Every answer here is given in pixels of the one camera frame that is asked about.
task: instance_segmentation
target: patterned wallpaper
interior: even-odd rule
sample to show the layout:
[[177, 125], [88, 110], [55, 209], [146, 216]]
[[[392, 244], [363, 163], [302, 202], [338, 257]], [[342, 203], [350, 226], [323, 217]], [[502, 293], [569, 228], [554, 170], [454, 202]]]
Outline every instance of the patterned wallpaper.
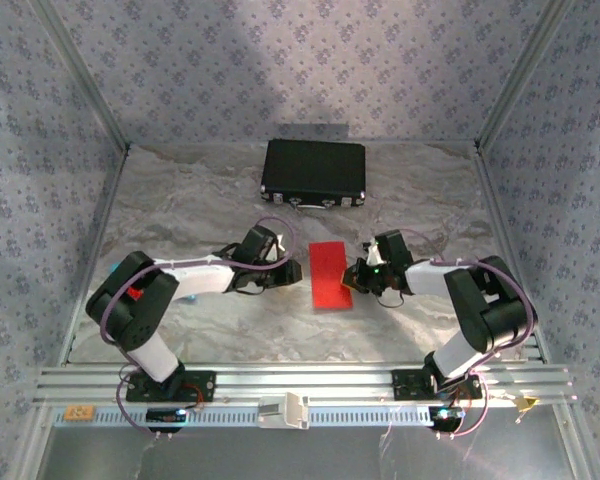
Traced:
[[118, 159], [28, 3], [0, 2], [0, 478], [34, 369], [57, 361]]
[[554, 359], [600, 448], [600, 0], [560, 26], [489, 154]]
[[55, 0], [132, 143], [473, 139], [546, 0]]

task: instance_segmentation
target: red rectangular object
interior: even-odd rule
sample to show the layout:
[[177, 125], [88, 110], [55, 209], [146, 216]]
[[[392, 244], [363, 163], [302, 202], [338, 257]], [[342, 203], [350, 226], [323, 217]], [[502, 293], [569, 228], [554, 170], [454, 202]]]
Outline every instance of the red rectangular object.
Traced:
[[342, 285], [347, 269], [344, 242], [309, 244], [311, 292], [315, 308], [353, 308], [351, 290]]

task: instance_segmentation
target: aluminum rail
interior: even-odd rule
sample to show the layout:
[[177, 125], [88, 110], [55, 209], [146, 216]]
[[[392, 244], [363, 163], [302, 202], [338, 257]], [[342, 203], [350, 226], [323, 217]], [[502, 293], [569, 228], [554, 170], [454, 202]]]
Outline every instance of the aluminum rail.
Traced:
[[[120, 383], [120, 367], [43, 369], [34, 404], [110, 406]], [[439, 401], [393, 400], [391, 370], [421, 367], [418, 364], [230, 364], [190, 365], [187, 370], [217, 372], [214, 406], [254, 406], [261, 397], [285, 392], [309, 396], [311, 404], [316, 406], [441, 405]], [[486, 365], [480, 371], [489, 385], [491, 407], [513, 407], [513, 400], [523, 396], [536, 398], [538, 404], [555, 405], [577, 400], [565, 365], [502, 362]]]

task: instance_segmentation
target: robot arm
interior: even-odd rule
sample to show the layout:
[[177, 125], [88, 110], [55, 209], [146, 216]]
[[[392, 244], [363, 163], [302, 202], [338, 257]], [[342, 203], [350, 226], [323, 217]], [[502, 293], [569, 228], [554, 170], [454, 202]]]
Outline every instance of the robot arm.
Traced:
[[344, 285], [376, 296], [388, 288], [405, 295], [435, 295], [453, 304], [460, 331], [424, 362], [434, 391], [462, 381], [472, 367], [524, 335], [528, 326], [524, 302], [494, 273], [512, 278], [501, 258], [491, 256], [473, 265], [415, 262], [398, 230], [376, 236], [364, 248], [367, 259], [359, 258], [346, 270]]
[[[171, 268], [154, 268], [134, 282], [114, 305], [106, 321], [109, 337], [170, 397], [180, 387], [184, 366], [157, 331], [169, 304], [179, 298], [203, 293], [240, 293], [249, 283], [268, 289], [299, 282], [302, 270], [293, 259], [268, 270], [250, 270], [234, 265], [262, 267], [273, 264], [281, 259], [284, 251], [280, 241], [280, 237], [272, 231], [256, 225], [242, 243], [228, 245], [199, 259], [174, 263], [152, 259], [143, 252], [133, 252], [89, 298], [87, 314], [100, 324], [113, 296], [134, 275], [152, 266], [171, 264]], [[181, 268], [183, 264], [193, 266]]]

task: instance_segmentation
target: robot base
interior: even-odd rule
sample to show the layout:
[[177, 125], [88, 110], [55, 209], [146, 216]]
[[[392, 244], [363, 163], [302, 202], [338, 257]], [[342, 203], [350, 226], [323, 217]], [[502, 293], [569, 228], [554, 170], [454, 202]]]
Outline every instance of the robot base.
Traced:
[[216, 372], [188, 370], [181, 374], [180, 388], [173, 396], [167, 393], [144, 372], [134, 373], [129, 378], [126, 400], [129, 403], [197, 403], [198, 393], [202, 402], [213, 401], [216, 388]]
[[469, 375], [453, 384], [435, 388], [432, 376], [426, 370], [392, 370], [393, 399], [448, 400], [457, 392], [458, 400], [480, 400], [482, 388], [477, 375]]

